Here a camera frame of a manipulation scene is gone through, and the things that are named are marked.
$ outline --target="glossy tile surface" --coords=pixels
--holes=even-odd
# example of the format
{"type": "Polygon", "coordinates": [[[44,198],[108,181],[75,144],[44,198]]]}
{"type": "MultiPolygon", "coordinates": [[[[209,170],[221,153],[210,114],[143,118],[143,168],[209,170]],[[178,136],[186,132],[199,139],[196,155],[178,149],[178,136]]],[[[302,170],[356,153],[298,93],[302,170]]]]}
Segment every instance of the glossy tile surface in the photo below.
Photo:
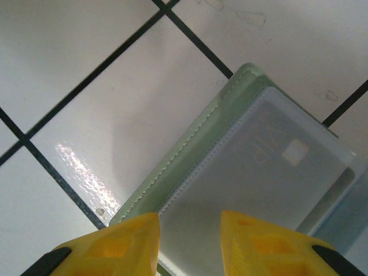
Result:
{"type": "Polygon", "coordinates": [[[0,4],[0,105],[24,132],[158,10],[150,0],[0,4]]]}
{"type": "Polygon", "coordinates": [[[4,154],[18,139],[0,120],[0,156],[4,154]]]}
{"type": "Polygon", "coordinates": [[[224,82],[163,17],[33,142],[107,224],[224,82]]]}
{"type": "Polygon", "coordinates": [[[25,149],[0,167],[0,275],[20,275],[95,226],[25,149]]]}
{"type": "Polygon", "coordinates": [[[173,11],[232,71],[253,62],[318,120],[368,76],[368,2],[181,0],[173,11]]]}
{"type": "Polygon", "coordinates": [[[368,160],[368,93],[352,105],[330,129],[358,155],[368,160]]]}

